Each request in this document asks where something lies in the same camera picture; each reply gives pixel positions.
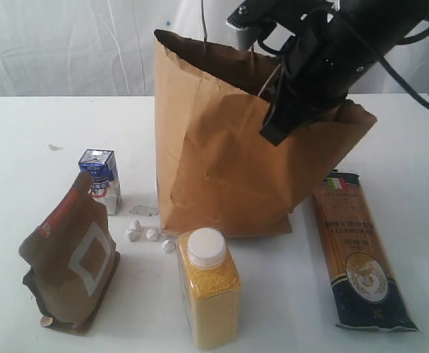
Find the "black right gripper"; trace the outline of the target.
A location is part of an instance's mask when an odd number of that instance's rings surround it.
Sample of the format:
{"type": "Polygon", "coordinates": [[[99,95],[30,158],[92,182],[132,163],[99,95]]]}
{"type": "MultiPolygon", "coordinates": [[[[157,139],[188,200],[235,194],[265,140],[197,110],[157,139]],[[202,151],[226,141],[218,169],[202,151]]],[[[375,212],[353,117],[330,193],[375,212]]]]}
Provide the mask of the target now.
{"type": "Polygon", "coordinates": [[[345,25],[286,26],[282,74],[260,135],[279,146],[295,129],[337,107],[376,59],[345,25]]]}

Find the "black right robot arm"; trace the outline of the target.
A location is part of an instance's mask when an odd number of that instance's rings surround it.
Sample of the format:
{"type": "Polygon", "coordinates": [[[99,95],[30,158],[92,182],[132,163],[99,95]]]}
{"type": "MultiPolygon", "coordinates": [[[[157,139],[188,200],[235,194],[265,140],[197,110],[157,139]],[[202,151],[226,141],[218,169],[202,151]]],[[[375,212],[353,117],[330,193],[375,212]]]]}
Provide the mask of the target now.
{"type": "Polygon", "coordinates": [[[281,74],[260,130],[275,146],[338,107],[375,63],[419,97],[384,57],[429,35],[429,1],[275,1],[261,20],[293,34],[275,52],[281,74]]]}

